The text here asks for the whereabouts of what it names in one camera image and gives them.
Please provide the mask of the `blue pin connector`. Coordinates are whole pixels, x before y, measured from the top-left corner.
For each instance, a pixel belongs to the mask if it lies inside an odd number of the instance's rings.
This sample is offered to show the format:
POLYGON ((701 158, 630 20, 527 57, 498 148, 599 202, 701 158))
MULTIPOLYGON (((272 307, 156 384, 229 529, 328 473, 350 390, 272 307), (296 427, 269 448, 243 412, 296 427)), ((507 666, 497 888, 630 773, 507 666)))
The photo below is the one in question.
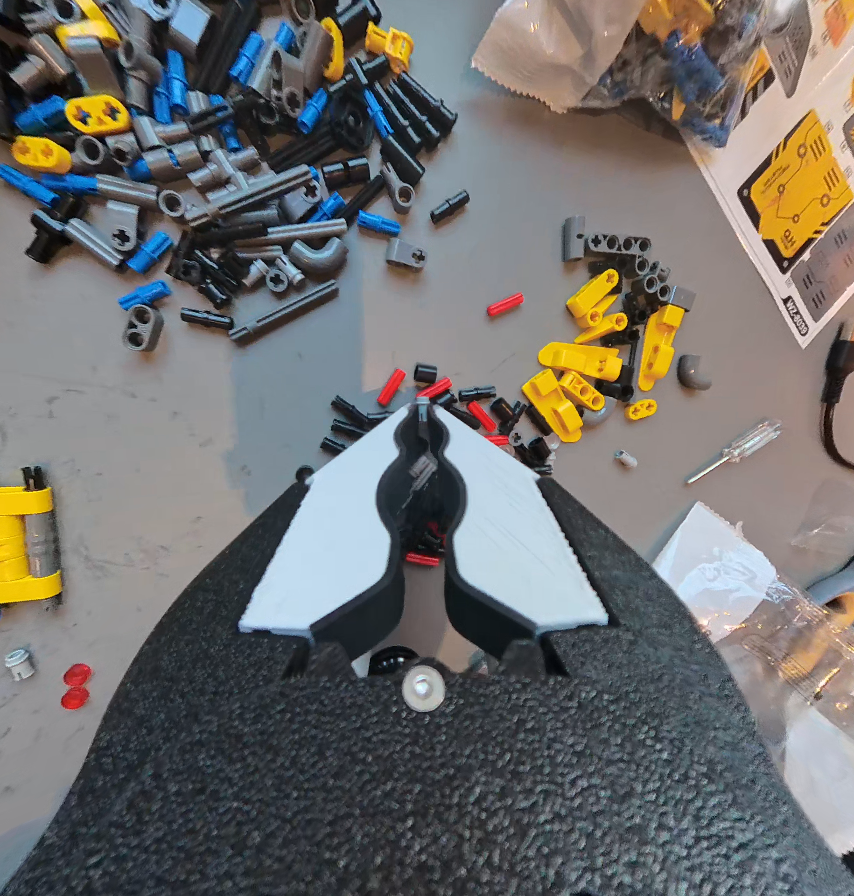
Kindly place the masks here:
POLYGON ((126 311, 138 306, 152 307, 156 302, 171 295, 172 290, 167 283, 163 280, 153 280, 119 297, 118 305, 126 311))

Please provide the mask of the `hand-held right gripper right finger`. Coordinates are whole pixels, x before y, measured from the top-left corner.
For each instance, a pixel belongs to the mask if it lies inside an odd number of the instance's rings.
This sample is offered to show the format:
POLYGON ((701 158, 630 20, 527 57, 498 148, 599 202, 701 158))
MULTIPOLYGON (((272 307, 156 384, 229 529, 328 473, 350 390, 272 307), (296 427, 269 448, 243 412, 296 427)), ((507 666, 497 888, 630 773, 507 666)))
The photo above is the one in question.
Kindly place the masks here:
POLYGON ((455 630, 501 659, 514 642, 609 624, 541 490, 553 481, 443 409, 431 411, 430 434, 449 516, 445 606, 455 630))

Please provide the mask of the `clear bag of yellow blue parts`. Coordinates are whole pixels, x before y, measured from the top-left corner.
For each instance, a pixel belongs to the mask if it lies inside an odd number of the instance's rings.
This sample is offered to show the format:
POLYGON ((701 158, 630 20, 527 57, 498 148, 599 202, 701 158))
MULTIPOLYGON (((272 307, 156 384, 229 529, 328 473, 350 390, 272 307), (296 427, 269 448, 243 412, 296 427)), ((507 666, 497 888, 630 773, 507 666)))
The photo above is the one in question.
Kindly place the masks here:
POLYGON ((645 102, 688 139, 723 148, 775 2, 510 1, 472 67, 556 113, 645 102))

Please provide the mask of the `grey two-hole connector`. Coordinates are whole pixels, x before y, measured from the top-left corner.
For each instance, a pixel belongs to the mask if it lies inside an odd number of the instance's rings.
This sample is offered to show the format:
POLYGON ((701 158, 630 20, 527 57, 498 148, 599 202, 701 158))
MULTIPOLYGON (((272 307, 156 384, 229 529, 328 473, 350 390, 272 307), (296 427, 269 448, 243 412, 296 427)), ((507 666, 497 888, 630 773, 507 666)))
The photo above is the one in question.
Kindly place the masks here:
POLYGON ((128 311, 122 332, 122 344, 131 351, 152 352, 164 328, 162 313, 148 305, 135 305, 128 311))

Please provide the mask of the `yellow long curved piece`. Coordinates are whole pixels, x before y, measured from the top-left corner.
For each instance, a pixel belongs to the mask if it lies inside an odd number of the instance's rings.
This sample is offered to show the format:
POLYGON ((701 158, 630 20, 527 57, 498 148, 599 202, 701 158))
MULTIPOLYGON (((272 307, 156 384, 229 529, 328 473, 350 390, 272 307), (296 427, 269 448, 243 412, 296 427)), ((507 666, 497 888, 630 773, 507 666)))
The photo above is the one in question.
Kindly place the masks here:
POLYGON ((637 371, 637 386, 642 392, 651 391, 668 374, 674 357, 672 343, 685 314, 684 308, 666 304, 649 317, 637 371))

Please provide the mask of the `pile of black red pins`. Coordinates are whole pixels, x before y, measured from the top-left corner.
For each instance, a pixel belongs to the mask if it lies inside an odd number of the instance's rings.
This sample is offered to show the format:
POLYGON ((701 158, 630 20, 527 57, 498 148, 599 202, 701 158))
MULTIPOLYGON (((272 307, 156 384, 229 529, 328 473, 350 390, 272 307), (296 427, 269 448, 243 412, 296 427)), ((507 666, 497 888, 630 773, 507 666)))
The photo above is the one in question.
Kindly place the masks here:
MULTIPOLYGON (((417 397, 428 398, 434 407, 444 409, 537 475, 552 475, 560 442, 532 405, 521 400, 507 401, 495 385, 455 389, 447 376, 440 377, 434 364, 416 363, 412 380, 417 397)), ((329 434, 321 440, 321 452, 330 456, 342 454, 387 420, 405 381, 406 371, 395 369, 376 398, 375 409, 361 408, 341 395, 333 397, 330 406, 335 418, 329 434)), ((448 526, 448 514, 439 509, 438 501, 424 499, 422 509, 401 524, 404 561, 437 567, 446 554, 448 526)))

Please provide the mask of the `pile of small connector pieces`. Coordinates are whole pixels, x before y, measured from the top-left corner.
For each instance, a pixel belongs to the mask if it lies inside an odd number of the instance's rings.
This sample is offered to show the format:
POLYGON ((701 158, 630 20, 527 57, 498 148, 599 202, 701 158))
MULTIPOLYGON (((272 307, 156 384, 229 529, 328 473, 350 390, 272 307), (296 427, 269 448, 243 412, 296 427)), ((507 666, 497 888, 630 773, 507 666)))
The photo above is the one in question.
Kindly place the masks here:
POLYGON ((399 238, 421 155, 458 115, 412 77, 376 2, 0 2, 0 180, 37 208, 26 256, 81 248, 167 277, 180 318, 246 344, 339 296, 289 259, 399 238))

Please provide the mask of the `grey yellow handled scissors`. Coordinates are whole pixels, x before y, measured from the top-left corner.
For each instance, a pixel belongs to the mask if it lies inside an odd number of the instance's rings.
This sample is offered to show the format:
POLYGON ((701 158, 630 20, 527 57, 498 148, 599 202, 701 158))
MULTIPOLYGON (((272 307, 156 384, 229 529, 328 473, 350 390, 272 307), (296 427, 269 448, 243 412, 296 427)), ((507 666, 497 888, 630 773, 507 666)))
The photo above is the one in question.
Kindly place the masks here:
POLYGON ((854 556, 836 572, 809 584, 806 592, 814 604, 843 617, 854 628, 854 556))

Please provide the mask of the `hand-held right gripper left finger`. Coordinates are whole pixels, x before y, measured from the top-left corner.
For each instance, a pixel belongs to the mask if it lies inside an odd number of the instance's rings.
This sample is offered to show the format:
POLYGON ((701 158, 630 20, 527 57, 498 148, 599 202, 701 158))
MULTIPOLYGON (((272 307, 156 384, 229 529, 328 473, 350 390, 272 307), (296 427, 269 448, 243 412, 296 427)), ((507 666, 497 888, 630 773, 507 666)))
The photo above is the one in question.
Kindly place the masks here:
POLYGON ((357 659, 399 624, 405 580, 388 500, 404 465, 398 431, 416 417, 408 404, 309 476, 239 632, 335 643, 357 659))

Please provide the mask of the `yellow grey brick assembly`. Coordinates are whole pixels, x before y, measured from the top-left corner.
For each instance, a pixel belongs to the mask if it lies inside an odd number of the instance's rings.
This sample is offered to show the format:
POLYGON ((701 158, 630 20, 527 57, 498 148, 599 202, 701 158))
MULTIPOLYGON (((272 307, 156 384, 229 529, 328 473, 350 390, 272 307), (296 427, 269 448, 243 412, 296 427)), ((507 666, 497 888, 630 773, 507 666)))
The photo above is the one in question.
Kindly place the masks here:
POLYGON ((0 618, 4 608, 63 600, 52 488, 41 466, 22 468, 20 486, 0 487, 0 618))

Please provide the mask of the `dark bent beam piece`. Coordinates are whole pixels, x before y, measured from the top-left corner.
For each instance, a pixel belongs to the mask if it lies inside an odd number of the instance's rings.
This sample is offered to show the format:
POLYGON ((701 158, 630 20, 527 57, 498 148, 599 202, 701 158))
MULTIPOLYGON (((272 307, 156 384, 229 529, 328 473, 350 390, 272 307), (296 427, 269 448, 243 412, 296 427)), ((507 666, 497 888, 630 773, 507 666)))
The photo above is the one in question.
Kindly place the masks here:
POLYGON ((589 260, 592 270, 601 273, 613 268, 624 280, 653 276, 667 282, 670 268, 652 259, 652 242, 647 237, 620 235, 587 230, 583 216, 564 219, 560 231, 560 248, 563 263, 589 260))

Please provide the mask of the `grey desk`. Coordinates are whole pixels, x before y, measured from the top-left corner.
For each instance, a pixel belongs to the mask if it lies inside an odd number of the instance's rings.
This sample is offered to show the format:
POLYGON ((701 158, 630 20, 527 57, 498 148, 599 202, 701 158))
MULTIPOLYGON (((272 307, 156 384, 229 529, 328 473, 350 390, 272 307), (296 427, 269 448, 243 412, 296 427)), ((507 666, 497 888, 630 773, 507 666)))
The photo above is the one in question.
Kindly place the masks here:
MULTIPOLYGON (((81 250, 51 265, 25 256, 34 204, 0 181, 0 484, 45 467, 60 515, 67 590, 57 609, 7 609, 0 621, 0 889, 70 790, 119 681, 183 589, 287 487, 319 445, 340 394, 363 408, 394 368, 435 364, 455 386, 508 399, 536 353, 574 327, 564 302, 585 277, 560 261, 560 224, 649 236, 697 300, 675 343, 701 355, 712 389, 654 389, 653 420, 622 414, 562 450, 556 479, 632 548, 653 559, 696 501, 743 525, 786 577, 825 575, 823 554, 791 544, 817 487, 854 489, 818 439, 828 347, 854 296, 807 348, 724 217, 689 151, 617 113, 556 114, 502 90, 470 60, 500 2, 379 2, 413 35, 413 76, 458 112, 425 159, 403 237, 426 248, 421 273, 390 268, 377 237, 348 239, 340 295, 250 346, 189 326, 205 308, 172 285, 157 349, 120 341, 118 297, 146 282, 81 250), (434 226, 430 210, 470 202, 434 226), (523 305, 488 318, 495 301, 523 305), (763 420, 773 442, 693 485, 685 479, 763 420), (637 458, 626 469, 613 457, 637 458), (14 681, 4 657, 30 651, 14 681), (93 669, 90 696, 64 710, 63 674, 93 669)), ((10 164, 0 141, 0 162, 10 164)))

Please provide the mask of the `small clear screwdriver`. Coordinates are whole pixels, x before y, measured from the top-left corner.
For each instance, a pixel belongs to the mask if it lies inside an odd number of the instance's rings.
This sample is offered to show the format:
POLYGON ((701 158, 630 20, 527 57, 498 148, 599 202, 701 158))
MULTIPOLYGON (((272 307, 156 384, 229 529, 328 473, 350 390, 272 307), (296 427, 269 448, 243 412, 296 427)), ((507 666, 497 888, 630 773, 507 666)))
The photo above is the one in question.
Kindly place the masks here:
POLYGON ((693 485, 701 480, 702 477, 707 476, 726 463, 739 463, 745 460, 762 447, 777 439, 781 434, 782 426, 781 420, 763 420, 757 423, 721 449, 712 462, 687 477, 684 484, 687 486, 693 485))

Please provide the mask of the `clear bag of black parts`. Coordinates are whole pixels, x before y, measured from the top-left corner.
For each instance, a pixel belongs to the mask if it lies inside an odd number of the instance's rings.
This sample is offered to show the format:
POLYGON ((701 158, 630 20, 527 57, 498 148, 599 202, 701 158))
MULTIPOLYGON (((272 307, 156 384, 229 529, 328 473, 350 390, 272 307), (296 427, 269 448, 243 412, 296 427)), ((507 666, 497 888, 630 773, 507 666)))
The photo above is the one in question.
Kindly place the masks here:
POLYGON ((774 765, 838 855, 854 852, 854 628, 696 503, 654 563, 725 660, 774 765))

